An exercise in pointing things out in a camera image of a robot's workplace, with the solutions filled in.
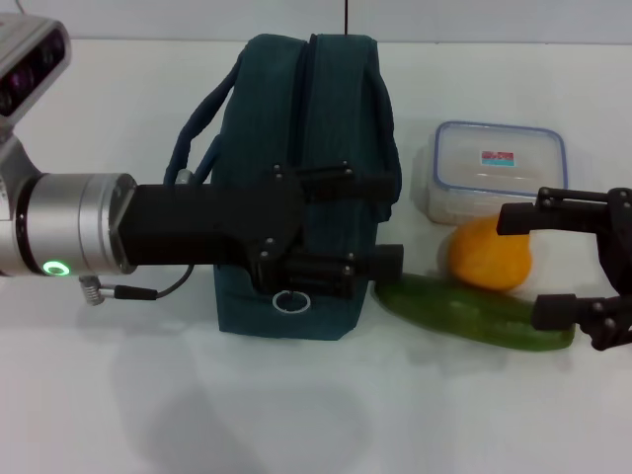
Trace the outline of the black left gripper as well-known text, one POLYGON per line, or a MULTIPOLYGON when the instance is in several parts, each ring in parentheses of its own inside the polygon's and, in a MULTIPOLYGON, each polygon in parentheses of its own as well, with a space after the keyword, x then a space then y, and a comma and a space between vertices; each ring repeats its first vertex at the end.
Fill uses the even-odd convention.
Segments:
POLYGON ((267 177, 246 188, 142 185, 122 216, 120 240, 134 266, 239 267, 266 294, 288 290, 350 299, 368 281, 401 278, 401 245, 344 255, 288 252, 305 207, 295 178, 267 177))

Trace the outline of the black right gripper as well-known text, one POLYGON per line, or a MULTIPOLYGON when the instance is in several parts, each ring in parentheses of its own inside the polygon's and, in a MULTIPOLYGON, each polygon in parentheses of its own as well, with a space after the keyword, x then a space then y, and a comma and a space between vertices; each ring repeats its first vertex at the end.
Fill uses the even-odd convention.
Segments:
POLYGON ((540 331, 578 326, 597 351, 631 343, 631 190, 607 194, 541 188, 534 203, 505 203, 499 235, 526 235, 535 230, 596 234, 599 263, 621 296, 580 298, 575 294, 539 295, 531 325, 540 331))

